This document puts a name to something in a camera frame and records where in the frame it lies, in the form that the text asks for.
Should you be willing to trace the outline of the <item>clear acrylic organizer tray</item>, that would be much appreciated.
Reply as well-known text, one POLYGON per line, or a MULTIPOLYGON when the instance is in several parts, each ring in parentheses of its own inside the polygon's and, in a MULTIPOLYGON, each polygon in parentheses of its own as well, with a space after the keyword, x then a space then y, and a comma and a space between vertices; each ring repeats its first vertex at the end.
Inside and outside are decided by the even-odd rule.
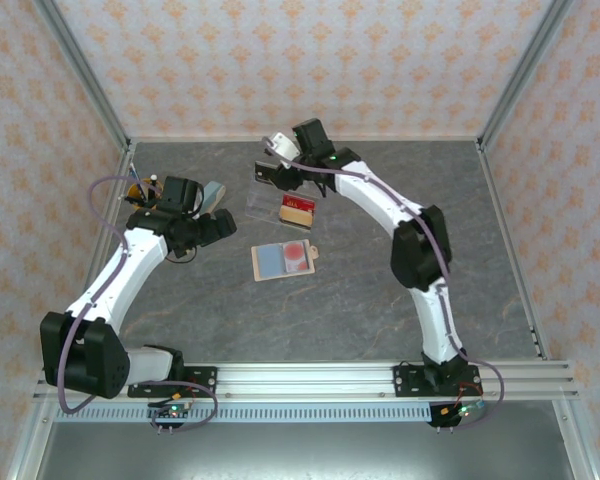
POLYGON ((283 224, 279 220, 279 210, 285 194, 304 197, 315 201, 314 220, 318 195, 307 186, 300 186, 295 191, 280 190, 275 186, 257 182, 253 175, 249 193, 247 195, 245 213, 252 218, 270 223, 283 224))

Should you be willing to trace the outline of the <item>pink leather card holder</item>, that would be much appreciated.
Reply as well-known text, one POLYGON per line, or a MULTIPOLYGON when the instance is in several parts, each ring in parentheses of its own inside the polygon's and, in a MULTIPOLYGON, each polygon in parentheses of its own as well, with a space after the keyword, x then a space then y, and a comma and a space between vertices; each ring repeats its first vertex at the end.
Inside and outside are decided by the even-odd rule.
POLYGON ((253 275, 256 282, 290 278, 295 276, 305 276, 315 273, 315 261, 319 258, 318 248, 312 245, 308 239, 288 242, 253 246, 251 248, 253 275), (282 246, 288 242, 298 241, 303 242, 306 245, 309 260, 309 270, 306 272, 287 274, 284 271, 282 246))

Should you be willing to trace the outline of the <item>red card box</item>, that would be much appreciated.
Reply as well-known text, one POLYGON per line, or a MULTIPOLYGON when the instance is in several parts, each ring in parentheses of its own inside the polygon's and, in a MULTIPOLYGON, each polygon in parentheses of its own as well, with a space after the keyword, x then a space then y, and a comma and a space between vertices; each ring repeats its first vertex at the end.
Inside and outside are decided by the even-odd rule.
POLYGON ((282 205, 306 212, 315 211, 315 201, 304 197, 285 194, 282 199, 282 205))

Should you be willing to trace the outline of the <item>tan leather card case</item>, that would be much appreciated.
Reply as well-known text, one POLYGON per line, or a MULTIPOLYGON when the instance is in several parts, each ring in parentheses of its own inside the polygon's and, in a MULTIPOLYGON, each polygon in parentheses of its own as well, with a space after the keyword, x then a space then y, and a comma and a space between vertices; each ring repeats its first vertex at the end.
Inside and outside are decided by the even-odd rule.
POLYGON ((310 230, 314 222, 314 213, 312 211, 282 205, 279 210, 279 220, 285 225, 310 230))

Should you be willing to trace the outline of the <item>teal and tan block eraser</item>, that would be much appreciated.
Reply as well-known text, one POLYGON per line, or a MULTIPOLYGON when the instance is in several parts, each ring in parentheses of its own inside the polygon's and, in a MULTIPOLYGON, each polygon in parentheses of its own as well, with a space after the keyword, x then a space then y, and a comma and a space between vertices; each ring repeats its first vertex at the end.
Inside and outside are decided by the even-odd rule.
POLYGON ((224 198, 226 187, 216 181, 211 181, 204 187, 204 201, 201 205, 202 214, 210 214, 224 198))

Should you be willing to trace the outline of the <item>yellow pen cup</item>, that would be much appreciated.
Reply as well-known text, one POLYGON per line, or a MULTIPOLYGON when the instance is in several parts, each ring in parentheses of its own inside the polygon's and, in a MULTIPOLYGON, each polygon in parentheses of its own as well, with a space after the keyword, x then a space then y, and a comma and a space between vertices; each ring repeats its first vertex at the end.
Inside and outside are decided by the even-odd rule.
POLYGON ((125 201, 134 209, 149 208, 154 209, 158 200, 161 198, 163 185, 160 182, 151 187, 143 184, 132 184, 125 196, 125 201))

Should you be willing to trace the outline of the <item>blue pen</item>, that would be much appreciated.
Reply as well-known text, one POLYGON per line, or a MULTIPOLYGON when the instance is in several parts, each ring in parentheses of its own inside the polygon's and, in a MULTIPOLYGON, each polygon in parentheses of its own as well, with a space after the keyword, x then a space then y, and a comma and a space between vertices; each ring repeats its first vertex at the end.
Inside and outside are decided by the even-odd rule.
POLYGON ((130 177, 133 179, 133 182, 132 186, 129 188, 128 195, 140 201, 145 201, 147 197, 143 187, 143 183, 137 172, 137 169, 133 165, 129 166, 129 174, 130 177))

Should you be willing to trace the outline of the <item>small circuit board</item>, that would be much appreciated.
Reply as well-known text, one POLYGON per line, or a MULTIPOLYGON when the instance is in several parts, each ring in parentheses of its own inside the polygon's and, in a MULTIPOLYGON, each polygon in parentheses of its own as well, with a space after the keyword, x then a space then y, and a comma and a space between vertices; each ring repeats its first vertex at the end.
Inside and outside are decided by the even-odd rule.
POLYGON ((189 416, 191 407, 191 402, 150 403, 148 405, 149 417, 158 419, 185 419, 189 416))
POLYGON ((454 402, 444 404, 440 409, 440 414, 446 419, 463 419, 472 415, 474 412, 483 409, 485 406, 483 400, 470 402, 454 402))

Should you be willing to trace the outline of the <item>grey metal panel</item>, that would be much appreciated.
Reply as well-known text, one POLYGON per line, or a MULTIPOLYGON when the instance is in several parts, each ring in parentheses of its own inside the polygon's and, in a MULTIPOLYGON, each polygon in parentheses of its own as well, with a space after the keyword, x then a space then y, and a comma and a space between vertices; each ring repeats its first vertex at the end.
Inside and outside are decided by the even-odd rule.
POLYGON ((574 480, 559 433, 497 424, 55 425, 37 480, 574 480))

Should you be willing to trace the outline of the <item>aluminium back frame bar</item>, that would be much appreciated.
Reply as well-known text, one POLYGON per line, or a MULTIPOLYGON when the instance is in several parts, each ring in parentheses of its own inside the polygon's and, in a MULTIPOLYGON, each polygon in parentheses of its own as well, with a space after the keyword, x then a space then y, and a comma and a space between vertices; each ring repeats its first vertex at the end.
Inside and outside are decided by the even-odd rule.
MULTIPOLYGON (((207 143, 207 142, 260 142, 262 135, 238 135, 238 136, 134 136, 131 143, 207 143)), ((345 142, 472 142, 478 140, 476 136, 443 135, 443 136, 391 136, 391 135, 330 135, 335 143, 345 142)))

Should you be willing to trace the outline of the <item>aluminium side rail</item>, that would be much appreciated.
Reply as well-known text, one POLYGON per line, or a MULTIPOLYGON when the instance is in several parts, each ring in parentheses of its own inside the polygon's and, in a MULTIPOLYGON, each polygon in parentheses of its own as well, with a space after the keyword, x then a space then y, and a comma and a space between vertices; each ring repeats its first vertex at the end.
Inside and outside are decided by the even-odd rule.
POLYGON ((476 140, 475 145, 480 164, 485 176, 485 180, 490 192, 495 214, 503 236, 505 248, 509 257, 509 262, 520 296, 520 301, 525 312, 527 323, 529 325, 531 337, 534 341, 536 354, 542 361, 548 361, 551 359, 551 355, 546 345, 546 335, 544 334, 543 328, 538 323, 538 319, 536 317, 533 299, 528 289, 526 278, 523 269, 521 268, 521 264, 518 259, 511 232, 507 224, 504 206, 496 188, 494 175, 489 165, 486 149, 484 145, 480 142, 480 138, 476 140))
POLYGON ((128 147, 121 156, 116 174, 94 180, 87 188, 85 204, 97 220, 100 230, 86 278, 85 291, 68 308, 68 313, 72 316, 72 322, 63 343, 62 358, 68 355, 80 324, 83 321, 94 321, 98 317, 96 308, 105 305, 102 297, 120 274, 127 261, 130 247, 124 234, 117 228, 115 220, 122 202, 122 194, 126 191, 126 185, 135 183, 138 180, 138 177, 130 174, 133 167, 134 152, 134 146, 128 147), (108 182, 112 182, 113 186, 109 188, 105 195, 104 212, 100 212, 96 208, 94 200, 100 199, 102 195, 94 194, 94 191, 101 184, 108 182))

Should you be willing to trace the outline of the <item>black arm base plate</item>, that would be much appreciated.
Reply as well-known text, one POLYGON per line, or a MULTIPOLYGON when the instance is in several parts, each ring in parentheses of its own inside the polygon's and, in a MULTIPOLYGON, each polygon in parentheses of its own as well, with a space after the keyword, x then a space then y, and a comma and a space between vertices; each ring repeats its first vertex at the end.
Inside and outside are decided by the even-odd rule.
POLYGON ((445 371, 431 365, 399 364, 393 367, 393 387, 397 397, 481 396, 479 370, 473 365, 445 371))
MULTIPOLYGON (((171 372, 169 381, 181 381, 187 383, 196 383, 205 388, 216 391, 218 369, 214 366, 185 366, 180 373, 171 372)), ((179 394, 182 398, 209 398, 205 392, 201 392, 198 387, 191 386, 168 386, 168 385, 132 385, 127 388, 127 395, 130 398, 149 398, 166 399, 174 394, 179 394)))

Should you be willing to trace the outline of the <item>aluminium corner post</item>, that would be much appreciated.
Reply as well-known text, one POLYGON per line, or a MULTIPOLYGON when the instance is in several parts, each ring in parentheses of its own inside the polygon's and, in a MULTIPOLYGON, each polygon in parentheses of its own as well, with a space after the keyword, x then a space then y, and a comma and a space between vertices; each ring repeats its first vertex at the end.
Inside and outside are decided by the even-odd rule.
POLYGON ((87 56, 79 45, 56 0, 32 0, 51 34, 78 77, 87 97, 94 106, 104 126, 121 150, 126 150, 131 140, 110 103, 101 83, 91 68, 87 56))
POLYGON ((476 138, 479 152, 486 152, 494 142, 534 73, 537 64, 561 27, 573 2, 574 0, 551 0, 548 10, 532 35, 526 50, 489 116, 482 134, 476 138))

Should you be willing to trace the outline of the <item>aluminium front mounting rail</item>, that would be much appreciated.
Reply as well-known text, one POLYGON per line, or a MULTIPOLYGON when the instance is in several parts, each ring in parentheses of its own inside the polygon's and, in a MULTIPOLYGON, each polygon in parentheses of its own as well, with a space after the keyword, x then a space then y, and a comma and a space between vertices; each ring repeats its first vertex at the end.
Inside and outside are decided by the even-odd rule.
MULTIPOLYGON (((396 361, 356 362, 220 362, 213 383, 215 394, 226 402, 384 402, 395 397, 393 366, 396 361)), ((506 400, 575 400, 581 397, 571 365, 556 360, 493 360, 501 374, 479 368, 481 397, 506 400)))

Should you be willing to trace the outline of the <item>aluminium frame leg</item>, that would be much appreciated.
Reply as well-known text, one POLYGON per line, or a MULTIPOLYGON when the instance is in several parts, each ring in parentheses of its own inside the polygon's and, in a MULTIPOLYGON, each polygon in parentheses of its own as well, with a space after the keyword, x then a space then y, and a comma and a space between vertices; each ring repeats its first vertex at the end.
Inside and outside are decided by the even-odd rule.
POLYGON ((36 480, 56 415, 54 401, 34 402, 16 446, 7 480, 36 480))
POLYGON ((577 401, 569 399, 552 402, 560 434, 574 480, 599 480, 595 462, 589 454, 585 432, 580 426, 577 401))

